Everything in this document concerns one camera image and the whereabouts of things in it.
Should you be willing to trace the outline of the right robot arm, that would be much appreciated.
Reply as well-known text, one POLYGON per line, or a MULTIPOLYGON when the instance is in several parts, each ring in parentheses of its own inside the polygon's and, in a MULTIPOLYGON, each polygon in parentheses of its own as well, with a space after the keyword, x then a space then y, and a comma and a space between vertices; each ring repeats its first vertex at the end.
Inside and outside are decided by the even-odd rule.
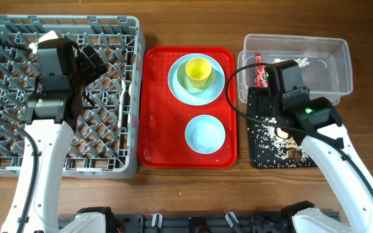
POLYGON ((310 98, 293 60, 265 64, 264 106, 274 126, 288 133, 326 177, 354 232, 373 232, 373 177, 349 138, 340 114, 325 97, 310 98))

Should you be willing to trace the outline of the light blue food bowl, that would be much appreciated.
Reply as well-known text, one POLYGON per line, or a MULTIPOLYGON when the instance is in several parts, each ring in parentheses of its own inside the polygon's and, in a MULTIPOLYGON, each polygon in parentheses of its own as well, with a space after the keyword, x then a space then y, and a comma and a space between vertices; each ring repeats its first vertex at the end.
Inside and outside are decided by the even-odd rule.
POLYGON ((209 155, 224 144, 226 132, 223 124, 214 116, 198 115, 186 125, 185 140, 196 153, 209 155))

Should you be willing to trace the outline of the red snack wrapper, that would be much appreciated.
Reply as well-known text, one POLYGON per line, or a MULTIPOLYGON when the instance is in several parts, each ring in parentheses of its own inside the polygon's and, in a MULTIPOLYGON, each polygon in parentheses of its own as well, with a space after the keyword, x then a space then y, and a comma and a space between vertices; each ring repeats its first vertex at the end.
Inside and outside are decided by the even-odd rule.
MULTIPOLYGON (((262 56, 259 52, 255 53, 256 63, 262 63, 262 56)), ((265 66, 259 65, 256 67, 254 84, 256 87, 267 87, 267 75, 265 66)))

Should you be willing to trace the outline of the white plastic spoon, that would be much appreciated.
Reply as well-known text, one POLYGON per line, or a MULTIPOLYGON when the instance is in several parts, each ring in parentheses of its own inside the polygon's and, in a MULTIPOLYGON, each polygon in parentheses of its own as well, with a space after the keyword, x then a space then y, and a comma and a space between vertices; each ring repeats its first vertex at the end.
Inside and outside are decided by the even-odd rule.
POLYGON ((123 119, 123 105, 124 105, 124 95, 126 94, 126 83, 124 80, 121 80, 121 90, 119 96, 119 119, 118 119, 118 128, 122 127, 123 119))

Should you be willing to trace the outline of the white napkin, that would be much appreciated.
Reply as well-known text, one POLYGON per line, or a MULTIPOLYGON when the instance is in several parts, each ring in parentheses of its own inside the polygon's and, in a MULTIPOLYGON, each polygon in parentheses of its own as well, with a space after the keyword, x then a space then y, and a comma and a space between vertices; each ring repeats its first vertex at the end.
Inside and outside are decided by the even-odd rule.
MULTIPOLYGON (((280 63, 284 60, 281 60, 279 58, 275 58, 273 63, 280 63)), ((306 67, 310 64, 310 62, 308 61, 308 58, 298 58, 295 60, 295 62, 297 62, 297 64, 299 65, 300 68, 303 68, 303 67, 306 67)))

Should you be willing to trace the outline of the food scraps and rice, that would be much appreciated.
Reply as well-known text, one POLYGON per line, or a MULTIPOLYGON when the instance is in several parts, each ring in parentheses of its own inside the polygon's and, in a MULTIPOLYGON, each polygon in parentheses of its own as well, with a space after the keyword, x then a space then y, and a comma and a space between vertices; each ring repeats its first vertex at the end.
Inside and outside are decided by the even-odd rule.
POLYGON ((294 139, 280 128, 247 121, 249 153, 255 168, 314 166, 294 139))

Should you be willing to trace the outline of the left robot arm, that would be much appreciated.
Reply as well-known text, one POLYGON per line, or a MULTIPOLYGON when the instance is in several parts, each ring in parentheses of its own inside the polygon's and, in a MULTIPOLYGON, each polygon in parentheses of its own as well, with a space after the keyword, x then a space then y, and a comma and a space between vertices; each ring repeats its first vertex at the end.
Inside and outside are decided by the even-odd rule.
POLYGON ((36 55, 40 74, 25 103, 23 160, 2 232, 59 232, 63 167, 85 87, 107 71, 93 48, 80 50, 67 38, 39 41, 36 55))

